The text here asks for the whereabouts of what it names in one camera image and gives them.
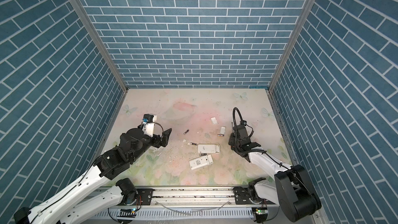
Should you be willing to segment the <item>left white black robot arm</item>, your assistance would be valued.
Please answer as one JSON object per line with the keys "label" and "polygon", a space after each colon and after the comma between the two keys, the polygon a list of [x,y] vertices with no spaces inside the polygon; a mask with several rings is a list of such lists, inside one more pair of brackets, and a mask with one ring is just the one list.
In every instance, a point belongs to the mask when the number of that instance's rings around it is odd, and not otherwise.
{"label": "left white black robot arm", "polygon": [[149,147],[166,147],[172,129],[150,136],[133,128],[120,136],[119,145],[98,156],[92,166],[74,182],[40,205],[15,212],[17,224],[59,224],[62,217],[86,196],[126,171]]}

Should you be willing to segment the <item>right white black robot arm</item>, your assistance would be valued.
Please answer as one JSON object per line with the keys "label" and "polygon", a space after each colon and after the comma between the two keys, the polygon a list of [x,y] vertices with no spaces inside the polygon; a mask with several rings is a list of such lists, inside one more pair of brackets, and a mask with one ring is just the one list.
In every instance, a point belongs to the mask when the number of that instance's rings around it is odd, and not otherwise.
{"label": "right white black robot arm", "polygon": [[309,173],[303,166],[284,163],[262,149],[260,144],[252,142],[252,134],[247,133],[244,124],[235,125],[232,130],[229,138],[231,149],[272,179],[269,182],[260,177],[249,182],[247,187],[234,187],[236,204],[265,205],[272,202],[293,223],[322,208]]}

